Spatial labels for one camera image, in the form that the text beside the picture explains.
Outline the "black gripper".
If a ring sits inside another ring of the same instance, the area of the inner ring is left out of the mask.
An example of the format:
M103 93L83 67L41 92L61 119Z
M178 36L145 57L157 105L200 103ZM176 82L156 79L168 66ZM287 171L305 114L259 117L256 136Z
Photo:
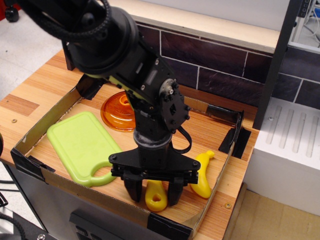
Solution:
M151 149L137 147L133 150L114 153L109 156L112 175L120 177L135 202L140 202L143 180L169 182L168 203L176 205L183 192L184 185L198 183L200 162L181 153L171 145Z

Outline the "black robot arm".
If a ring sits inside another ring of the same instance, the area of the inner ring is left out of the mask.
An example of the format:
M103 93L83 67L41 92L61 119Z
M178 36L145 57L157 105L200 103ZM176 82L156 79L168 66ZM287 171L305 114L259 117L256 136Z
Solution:
M168 182L170 205L183 189L198 182L198 161L175 149L172 136L183 129L190 108L175 74L148 46L132 17L106 0L20 0L18 5L44 31L62 41L73 65L91 78L108 79L123 89L133 108L137 148L109 157L134 201L142 181Z

